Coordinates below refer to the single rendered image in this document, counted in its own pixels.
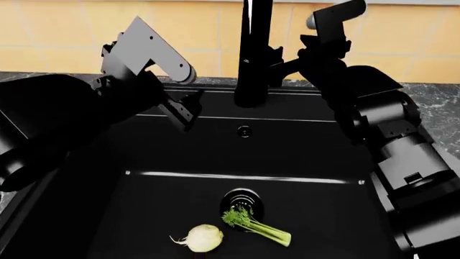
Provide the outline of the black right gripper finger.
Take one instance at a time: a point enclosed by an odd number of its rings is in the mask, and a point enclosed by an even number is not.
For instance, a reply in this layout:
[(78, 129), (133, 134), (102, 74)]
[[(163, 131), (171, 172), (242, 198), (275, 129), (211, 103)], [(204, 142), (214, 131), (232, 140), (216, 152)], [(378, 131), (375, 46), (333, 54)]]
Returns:
[(267, 70), (268, 79), (267, 83), (270, 88), (280, 88), (283, 80), (300, 70), (299, 64), (276, 64), (270, 66)]
[(283, 47), (273, 48), (267, 47), (267, 67), (268, 68), (299, 68), (301, 67), (301, 60), (295, 59), (285, 62), (282, 58)]

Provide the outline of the green celery stalk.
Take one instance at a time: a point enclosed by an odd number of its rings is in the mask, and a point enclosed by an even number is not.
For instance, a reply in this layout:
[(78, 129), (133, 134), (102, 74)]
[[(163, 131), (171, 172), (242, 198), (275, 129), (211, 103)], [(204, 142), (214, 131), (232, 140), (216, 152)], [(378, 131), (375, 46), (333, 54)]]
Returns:
[(222, 221), (232, 228), (238, 228), (245, 232), (251, 232), (271, 241), (275, 241), (284, 247), (289, 247), (292, 235), (289, 232), (279, 230), (277, 228), (268, 226), (258, 222), (254, 218), (253, 209), (245, 209), (243, 206), (231, 206), (230, 209), (224, 211), (221, 215)]

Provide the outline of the glossy black sink faucet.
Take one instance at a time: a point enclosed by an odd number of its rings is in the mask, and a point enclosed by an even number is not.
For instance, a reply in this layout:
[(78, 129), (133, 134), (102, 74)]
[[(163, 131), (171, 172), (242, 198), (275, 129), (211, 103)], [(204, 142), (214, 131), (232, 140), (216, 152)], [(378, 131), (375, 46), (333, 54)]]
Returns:
[(234, 103), (241, 108), (263, 105), (268, 97), (267, 47), (273, 0), (243, 0), (239, 69)]

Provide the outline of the round black sink drain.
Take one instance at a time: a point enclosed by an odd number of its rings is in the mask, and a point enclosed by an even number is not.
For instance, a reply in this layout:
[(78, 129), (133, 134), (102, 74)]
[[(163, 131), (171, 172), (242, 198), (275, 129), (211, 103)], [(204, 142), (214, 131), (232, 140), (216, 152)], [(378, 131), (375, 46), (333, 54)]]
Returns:
[(224, 215), (224, 212), (230, 209), (236, 210), (239, 206), (243, 207), (258, 222), (263, 220), (265, 207), (255, 191), (247, 188), (236, 188), (228, 191), (221, 200), (220, 213)]

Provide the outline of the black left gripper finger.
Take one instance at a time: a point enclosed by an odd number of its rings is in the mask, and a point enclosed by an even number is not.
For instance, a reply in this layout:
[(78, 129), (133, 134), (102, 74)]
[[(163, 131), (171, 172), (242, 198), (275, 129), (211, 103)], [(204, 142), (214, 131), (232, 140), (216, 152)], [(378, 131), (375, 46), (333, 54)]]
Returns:
[(200, 103), (204, 90), (198, 90), (193, 94), (188, 94), (180, 99), (180, 103), (191, 113), (192, 116), (197, 117), (202, 112), (202, 105)]
[(174, 99), (165, 99), (158, 105), (165, 116), (180, 130), (188, 132), (197, 118), (197, 107)]

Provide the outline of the white onion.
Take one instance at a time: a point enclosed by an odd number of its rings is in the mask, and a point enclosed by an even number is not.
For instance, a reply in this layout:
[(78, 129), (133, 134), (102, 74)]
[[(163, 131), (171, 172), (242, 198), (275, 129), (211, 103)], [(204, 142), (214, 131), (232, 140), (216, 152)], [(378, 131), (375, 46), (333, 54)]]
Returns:
[(224, 238), (223, 232), (216, 226), (210, 224), (201, 224), (192, 228), (188, 235), (182, 239), (174, 240), (178, 244), (188, 247), (195, 253), (207, 253), (218, 247)]

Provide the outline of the black sink basin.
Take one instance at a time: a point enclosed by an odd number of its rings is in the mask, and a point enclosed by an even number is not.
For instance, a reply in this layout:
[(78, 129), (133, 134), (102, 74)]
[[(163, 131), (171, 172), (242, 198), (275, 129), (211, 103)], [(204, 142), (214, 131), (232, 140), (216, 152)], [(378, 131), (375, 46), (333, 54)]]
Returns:
[[(275, 97), (249, 112), (227, 90), (207, 92), (189, 133), (157, 109), (115, 124), (42, 183), (0, 259), (403, 259), (371, 194), (367, 151), (320, 96)], [(244, 125), (251, 137), (238, 136)], [(236, 188), (260, 196), (261, 223), (289, 232), (289, 247), (222, 221)], [(169, 237), (201, 224), (224, 234), (210, 252)]]

